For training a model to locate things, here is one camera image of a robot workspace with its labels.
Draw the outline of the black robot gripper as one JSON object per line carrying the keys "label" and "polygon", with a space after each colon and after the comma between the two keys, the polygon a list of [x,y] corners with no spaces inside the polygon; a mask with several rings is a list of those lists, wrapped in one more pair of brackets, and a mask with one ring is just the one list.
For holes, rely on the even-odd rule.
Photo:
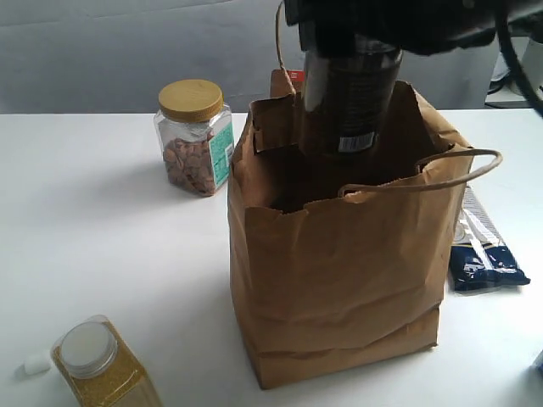
{"label": "black robot gripper", "polygon": [[304,51],[352,56],[370,39],[418,55],[482,47],[495,39],[488,5],[471,1],[286,1]]}

